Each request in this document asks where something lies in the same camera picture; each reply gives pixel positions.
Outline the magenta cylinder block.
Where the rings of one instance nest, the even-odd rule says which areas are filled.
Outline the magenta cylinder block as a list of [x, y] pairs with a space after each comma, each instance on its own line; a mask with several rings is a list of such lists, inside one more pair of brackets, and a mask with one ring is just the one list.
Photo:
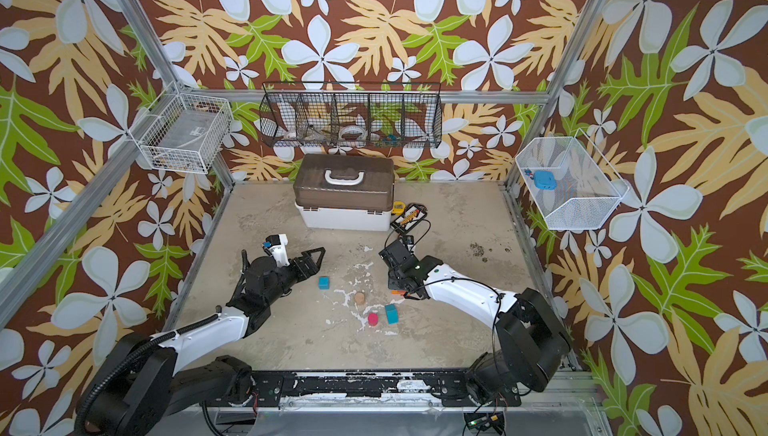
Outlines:
[[375, 327], [379, 322], [378, 315], [376, 313], [369, 313], [367, 315], [367, 321], [370, 326]]

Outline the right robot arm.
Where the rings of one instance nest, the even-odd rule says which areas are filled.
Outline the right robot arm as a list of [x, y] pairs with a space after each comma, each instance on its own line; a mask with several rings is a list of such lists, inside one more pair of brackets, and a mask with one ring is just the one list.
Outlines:
[[465, 371], [467, 393], [475, 403], [498, 397], [518, 405], [524, 386], [542, 392], [571, 351], [571, 339], [541, 293], [503, 291], [454, 270], [442, 260], [417, 258], [396, 240], [379, 252], [388, 268], [388, 287], [414, 300], [448, 304], [491, 330], [493, 350]]

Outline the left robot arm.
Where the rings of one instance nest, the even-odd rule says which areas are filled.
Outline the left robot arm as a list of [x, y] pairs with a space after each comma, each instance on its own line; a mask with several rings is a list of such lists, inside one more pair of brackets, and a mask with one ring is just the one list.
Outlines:
[[195, 363], [260, 329], [271, 306], [292, 287], [319, 273], [322, 247], [280, 263], [266, 246], [254, 260], [244, 258], [230, 300], [214, 313], [175, 330], [122, 338], [80, 398], [74, 422], [77, 435], [145, 435], [163, 417], [214, 401], [240, 404], [252, 395], [251, 366], [220, 356]]

